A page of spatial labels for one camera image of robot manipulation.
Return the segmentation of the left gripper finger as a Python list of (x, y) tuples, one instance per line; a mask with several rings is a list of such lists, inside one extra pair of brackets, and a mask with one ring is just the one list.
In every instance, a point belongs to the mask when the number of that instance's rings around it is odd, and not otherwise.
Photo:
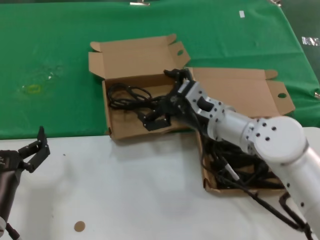
[(18, 169), (33, 173), (43, 163), (51, 154), (43, 126), (39, 127), (37, 140), (20, 148), (18, 153), (22, 159), (18, 165)]

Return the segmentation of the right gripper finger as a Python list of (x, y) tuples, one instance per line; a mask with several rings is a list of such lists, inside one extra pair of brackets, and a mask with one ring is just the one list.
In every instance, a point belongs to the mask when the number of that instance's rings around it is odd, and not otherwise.
[(164, 70), (163, 73), (172, 78), (176, 86), (181, 86), (186, 80), (193, 82), (193, 76), (187, 68), (183, 69), (173, 69), (173, 70)]
[(147, 114), (142, 114), (142, 125), (148, 131), (155, 131), (171, 126), (171, 116), (162, 109), (154, 109)]

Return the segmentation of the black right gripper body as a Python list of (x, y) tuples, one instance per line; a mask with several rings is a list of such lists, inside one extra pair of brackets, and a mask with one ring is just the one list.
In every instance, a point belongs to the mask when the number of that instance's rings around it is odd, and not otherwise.
[(161, 115), (164, 115), (163, 126), (171, 126), (171, 118), (174, 118), (192, 129), (203, 129), (191, 103), (187, 99), (188, 92), (187, 90), (179, 92), (177, 89), (172, 89), (168, 94), (160, 97), (159, 111)]

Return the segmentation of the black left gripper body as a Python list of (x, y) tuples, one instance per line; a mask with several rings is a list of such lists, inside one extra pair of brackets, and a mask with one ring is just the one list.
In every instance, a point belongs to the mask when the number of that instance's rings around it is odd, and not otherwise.
[(20, 184), (22, 158), (14, 150), (0, 151), (0, 217), (8, 218)]

